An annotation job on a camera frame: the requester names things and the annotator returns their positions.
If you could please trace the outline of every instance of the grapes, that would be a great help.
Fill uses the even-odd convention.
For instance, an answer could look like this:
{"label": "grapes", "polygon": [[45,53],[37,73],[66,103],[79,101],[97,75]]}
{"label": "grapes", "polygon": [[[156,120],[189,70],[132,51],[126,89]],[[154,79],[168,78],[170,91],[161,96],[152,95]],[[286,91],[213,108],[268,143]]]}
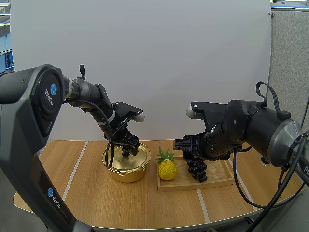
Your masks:
{"label": "grapes", "polygon": [[198,167],[194,167],[192,170],[193,170],[193,173],[197,173],[198,172]]}
{"label": "grapes", "polygon": [[192,160],[187,159],[187,164],[188,164],[189,166],[192,166],[193,161],[192,161]]}
{"label": "grapes", "polygon": [[207,180],[207,176],[206,175],[204,175],[200,179],[198,179],[199,182],[204,182],[206,180]]}
{"label": "grapes", "polygon": [[204,182],[207,180],[206,172],[207,165],[204,163],[205,159],[198,156],[193,156],[192,159],[187,159],[187,164],[189,166],[188,172],[193,173],[192,177],[198,179],[199,182]]}
{"label": "grapes", "polygon": [[197,173],[197,179],[200,179],[200,178],[202,178],[202,173]]}

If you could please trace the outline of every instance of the white backdrop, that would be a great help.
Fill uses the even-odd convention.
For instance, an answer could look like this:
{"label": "white backdrop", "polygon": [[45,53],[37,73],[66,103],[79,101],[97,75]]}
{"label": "white backdrop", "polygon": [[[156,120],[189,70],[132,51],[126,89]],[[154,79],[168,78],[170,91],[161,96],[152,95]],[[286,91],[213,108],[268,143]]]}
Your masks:
{"label": "white backdrop", "polygon": [[[112,102],[144,110],[130,122],[142,140],[204,131],[186,116],[192,101],[261,100],[267,82],[269,0],[14,0],[15,69],[50,63],[65,76],[104,85]],[[65,105],[51,139],[103,140],[90,114]]]}

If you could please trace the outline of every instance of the pot lid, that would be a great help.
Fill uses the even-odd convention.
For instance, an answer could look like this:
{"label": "pot lid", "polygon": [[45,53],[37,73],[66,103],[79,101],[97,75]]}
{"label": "pot lid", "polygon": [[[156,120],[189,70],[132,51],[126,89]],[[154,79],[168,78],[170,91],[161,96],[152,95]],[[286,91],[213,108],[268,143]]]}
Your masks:
{"label": "pot lid", "polygon": [[[102,161],[106,166],[105,154],[106,150],[104,151],[102,156]],[[140,144],[139,151],[136,156],[130,155],[128,157],[124,157],[122,155],[121,146],[114,146],[114,160],[112,162],[112,167],[110,168],[110,170],[114,172],[126,172],[127,170],[132,170],[139,167],[145,168],[150,161],[150,157],[150,150],[144,144]],[[108,151],[108,161],[111,161],[111,149]]]}

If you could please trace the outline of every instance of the wooden table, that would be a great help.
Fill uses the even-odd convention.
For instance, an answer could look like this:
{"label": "wooden table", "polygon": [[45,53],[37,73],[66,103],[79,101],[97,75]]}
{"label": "wooden table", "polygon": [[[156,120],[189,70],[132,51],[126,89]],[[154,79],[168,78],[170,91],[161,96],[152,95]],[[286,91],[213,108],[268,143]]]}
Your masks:
{"label": "wooden table", "polygon": [[[107,142],[52,141],[40,160],[59,194],[75,217],[105,228],[157,229],[213,223],[258,213],[239,194],[236,185],[190,191],[157,192],[155,155],[172,147],[173,140],[142,141],[152,158],[145,176],[134,183],[114,180],[102,163]],[[238,154],[237,171],[242,188],[257,204],[267,205],[277,190],[280,168],[263,166],[253,149]],[[301,186],[293,176],[281,196],[292,196]],[[16,194],[17,207],[32,212]]]}

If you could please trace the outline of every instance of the blue logo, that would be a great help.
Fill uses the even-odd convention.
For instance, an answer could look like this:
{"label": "blue logo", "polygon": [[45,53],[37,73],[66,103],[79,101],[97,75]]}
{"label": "blue logo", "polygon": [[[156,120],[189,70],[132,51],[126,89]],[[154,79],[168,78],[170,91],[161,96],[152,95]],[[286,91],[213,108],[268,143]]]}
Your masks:
{"label": "blue logo", "polygon": [[53,191],[52,188],[49,188],[47,193],[48,193],[49,197],[53,197],[53,195],[54,195],[54,191]]}
{"label": "blue logo", "polygon": [[57,86],[55,84],[50,86],[50,92],[53,96],[57,93]]}

